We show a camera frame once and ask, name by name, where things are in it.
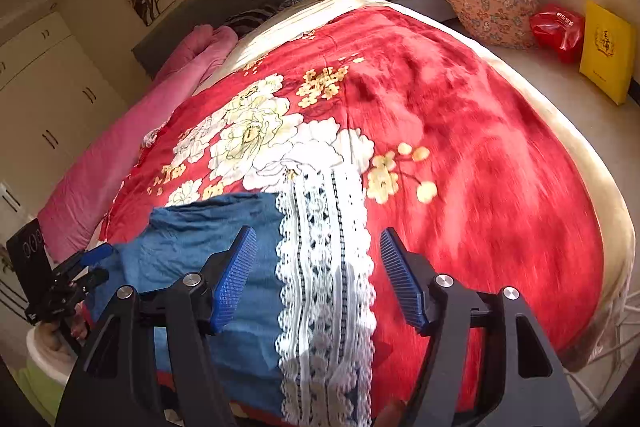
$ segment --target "metal screw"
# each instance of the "metal screw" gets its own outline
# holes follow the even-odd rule
[[[453,286],[453,277],[446,273],[441,273],[436,277],[436,283],[443,288],[449,288],[450,286]]]
[[[514,301],[518,297],[520,297],[520,292],[516,290],[513,286],[507,286],[504,290],[502,290],[504,296],[507,297],[510,301]]]
[[[191,287],[197,286],[198,284],[200,284],[200,281],[202,281],[202,277],[200,277],[199,273],[188,273],[184,276],[184,279],[182,279],[182,282],[185,286]]]
[[[116,291],[116,296],[118,299],[128,299],[133,295],[133,288],[131,286],[120,286],[118,291]]]

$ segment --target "yellow box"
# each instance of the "yellow box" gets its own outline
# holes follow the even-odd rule
[[[620,105],[629,90],[635,58],[636,29],[602,6],[587,1],[580,73]]]

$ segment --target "beige bed sheet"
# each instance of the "beige bed sheet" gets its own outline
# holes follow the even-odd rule
[[[567,149],[580,172],[593,202],[604,246],[604,275],[600,301],[587,330],[561,354],[565,367],[584,366],[605,329],[622,311],[634,262],[636,237],[625,201],[616,182],[593,147],[573,124],[524,77],[478,42],[408,8],[383,0],[304,0],[284,10],[238,42],[222,67],[195,94],[212,86],[248,62],[276,49],[302,32],[323,26],[337,16],[363,6],[389,6],[425,24],[434,26],[466,44],[495,68],[530,103]]]

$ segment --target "red floral blanket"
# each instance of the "red floral blanket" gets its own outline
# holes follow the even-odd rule
[[[408,398],[428,343],[404,323],[380,261],[385,227],[470,288],[517,287],[556,349],[598,302],[600,230],[566,150],[469,48],[393,9],[354,10],[287,42],[184,102],[154,140],[105,220],[112,243],[138,235],[154,206],[358,166],[377,293],[373,416]],[[474,337],[461,407],[479,351]]]

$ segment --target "tiled floor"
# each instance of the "tiled floor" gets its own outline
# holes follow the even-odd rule
[[[490,48],[498,57],[524,76],[571,120],[591,143],[615,179],[634,224],[640,224],[640,107],[630,98],[618,107],[603,92],[578,73],[577,65],[561,64],[546,50],[520,51]],[[634,267],[630,292],[640,290],[640,263]],[[631,304],[640,306],[640,296]],[[628,321],[640,322],[640,314],[631,313]],[[639,325],[623,325],[622,341],[640,332]],[[579,374],[600,401],[604,402],[622,379],[634,353],[640,347],[636,339],[621,351],[622,370],[609,384],[613,357],[600,360]],[[580,412],[587,415],[591,408],[572,382]]]

